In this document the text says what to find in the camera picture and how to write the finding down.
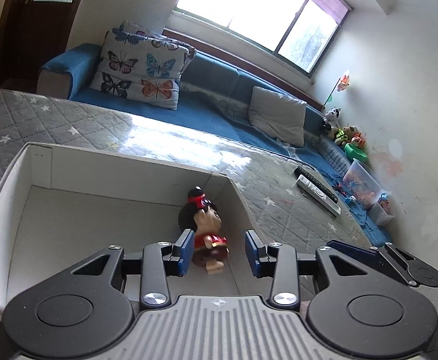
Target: white cardboard box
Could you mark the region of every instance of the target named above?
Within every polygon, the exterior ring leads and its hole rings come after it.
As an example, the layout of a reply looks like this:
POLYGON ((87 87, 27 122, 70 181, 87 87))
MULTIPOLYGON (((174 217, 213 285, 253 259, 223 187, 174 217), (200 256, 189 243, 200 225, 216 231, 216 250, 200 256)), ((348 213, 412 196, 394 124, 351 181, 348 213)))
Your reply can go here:
MULTIPOLYGON (((111 244, 126 253, 174 242, 187 192, 201 186, 222 218, 230 257, 224 272, 191 264, 168 278, 173 298, 186 295, 268 295, 271 279, 252 276, 244 232, 263 238, 247 204, 225 175, 177 163, 77 147, 28 143, 0 181, 0 317, 18 293, 111 244)), ((137 300, 139 279, 126 295, 137 300)))

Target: sofa backrest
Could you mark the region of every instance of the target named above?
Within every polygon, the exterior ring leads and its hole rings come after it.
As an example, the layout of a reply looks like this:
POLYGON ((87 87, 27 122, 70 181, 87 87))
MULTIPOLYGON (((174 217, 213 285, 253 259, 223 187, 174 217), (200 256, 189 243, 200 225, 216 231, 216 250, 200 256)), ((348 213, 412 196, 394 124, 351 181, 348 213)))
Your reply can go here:
MULTIPOLYGON (((254 86, 292 96, 254 74, 203 52, 197 53, 182 74, 181 80, 245 104, 251 102, 254 86)), ((319 111, 307 105, 304 129, 319 135, 323 117, 319 111)))

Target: white remote control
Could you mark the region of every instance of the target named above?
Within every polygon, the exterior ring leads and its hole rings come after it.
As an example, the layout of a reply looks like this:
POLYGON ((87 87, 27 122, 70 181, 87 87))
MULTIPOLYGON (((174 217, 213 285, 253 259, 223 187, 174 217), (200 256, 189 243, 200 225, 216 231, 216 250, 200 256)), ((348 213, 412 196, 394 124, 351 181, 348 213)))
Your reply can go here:
POLYGON ((340 215, 340 207, 335 204, 324 192, 316 187, 312 181, 307 180, 304 175, 300 175, 296 181, 297 185, 304 188, 310 195, 312 195, 318 202, 326 207, 335 216, 340 215))

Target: metal screw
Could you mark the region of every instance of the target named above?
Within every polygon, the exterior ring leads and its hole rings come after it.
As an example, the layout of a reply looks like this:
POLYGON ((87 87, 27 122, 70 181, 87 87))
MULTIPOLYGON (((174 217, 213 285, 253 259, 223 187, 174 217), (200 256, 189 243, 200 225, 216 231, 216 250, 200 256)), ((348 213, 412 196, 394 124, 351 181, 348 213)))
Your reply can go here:
POLYGON ((290 292, 281 292, 279 294, 274 295, 274 302, 278 304, 288 305, 297 302, 297 297, 290 292))
POLYGON ((147 304, 157 305, 165 303, 167 297, 160 292, 150 292, 144 295, 144 302, 147 304))

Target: red headband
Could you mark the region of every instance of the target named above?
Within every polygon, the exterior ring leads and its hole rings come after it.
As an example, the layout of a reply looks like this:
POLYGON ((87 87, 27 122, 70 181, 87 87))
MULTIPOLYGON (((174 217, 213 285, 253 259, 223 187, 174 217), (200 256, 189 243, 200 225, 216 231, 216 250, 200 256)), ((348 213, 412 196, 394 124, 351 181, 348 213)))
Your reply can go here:
POLYGON ((192 198, 187 198, 188 203, 195 203, 197 206, 197 209, 205 208, 205 194, 202 194, 201 196, 196 196, 192 198))

